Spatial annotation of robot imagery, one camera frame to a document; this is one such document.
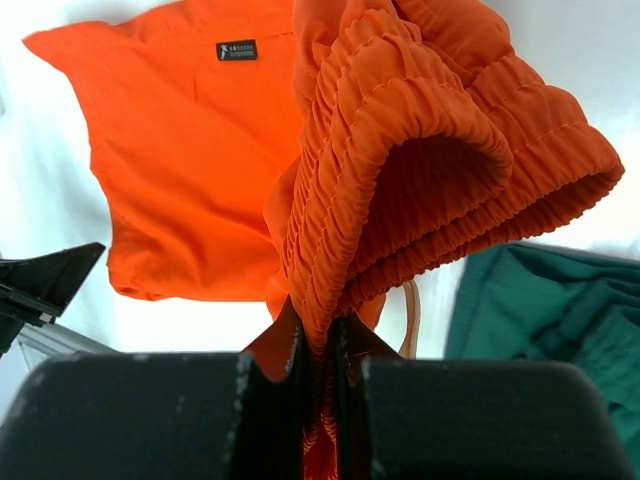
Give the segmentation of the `green shorts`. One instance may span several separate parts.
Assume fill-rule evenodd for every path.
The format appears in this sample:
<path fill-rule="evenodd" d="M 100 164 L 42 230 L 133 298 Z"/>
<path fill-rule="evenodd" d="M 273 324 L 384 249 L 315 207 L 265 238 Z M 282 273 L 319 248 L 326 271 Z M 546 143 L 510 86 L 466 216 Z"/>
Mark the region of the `green shorts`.
<path fill-rule="evenodd" d="M 597 388 L 639 475 L 639 265 L 513 244 L 471 256 L 448 360 L 568 363 Z"/>

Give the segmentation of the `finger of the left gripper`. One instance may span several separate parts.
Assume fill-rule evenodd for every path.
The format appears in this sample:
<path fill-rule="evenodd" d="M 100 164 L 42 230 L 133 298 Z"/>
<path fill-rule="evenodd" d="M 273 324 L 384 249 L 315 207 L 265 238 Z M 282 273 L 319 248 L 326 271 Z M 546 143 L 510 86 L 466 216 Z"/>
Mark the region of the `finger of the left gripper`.
<path fill-rule="evenodd" d="M 62 316 L 106 247 L 93 242 L 47 255 L 1 261 L 1 348 L 27 325 L 42 328 Z"/>

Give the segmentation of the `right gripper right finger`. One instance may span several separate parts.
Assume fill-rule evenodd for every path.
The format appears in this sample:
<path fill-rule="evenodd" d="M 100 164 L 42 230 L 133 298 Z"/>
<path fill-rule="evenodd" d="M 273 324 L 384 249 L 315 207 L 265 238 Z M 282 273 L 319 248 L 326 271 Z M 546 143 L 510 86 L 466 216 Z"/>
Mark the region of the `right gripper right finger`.
<path fill-rule="evenodd" d="M 335 323 L 342 479 L 631 479 L 588 377 L 568 363 L 406 360 Z"/>

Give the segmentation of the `orange shorts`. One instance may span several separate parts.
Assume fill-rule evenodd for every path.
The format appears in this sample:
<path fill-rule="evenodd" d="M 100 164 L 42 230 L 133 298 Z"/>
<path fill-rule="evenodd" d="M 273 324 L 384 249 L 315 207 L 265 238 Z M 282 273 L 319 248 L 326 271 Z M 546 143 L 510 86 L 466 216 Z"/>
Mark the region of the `orange shorts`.
<path fill-rule="evenodd" d="M 555 230 L 624 168 L 479 1 L 178 1 L 28 36 L 70 81 L 141 300 L 291 301 L 316 389 L 304 475 L 337 475 L 331 322 Z"/>

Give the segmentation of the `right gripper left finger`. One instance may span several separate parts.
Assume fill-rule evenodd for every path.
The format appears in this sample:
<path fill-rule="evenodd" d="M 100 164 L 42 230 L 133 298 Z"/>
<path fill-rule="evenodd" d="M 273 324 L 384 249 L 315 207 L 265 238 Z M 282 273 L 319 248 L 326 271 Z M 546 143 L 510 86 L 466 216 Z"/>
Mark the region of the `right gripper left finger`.
<path fill-rule="evenodd" d="M 1 428 L 5 479 L 299 479 L 304 335 L 285 305 L 235 353 L 41 363 Z"/>

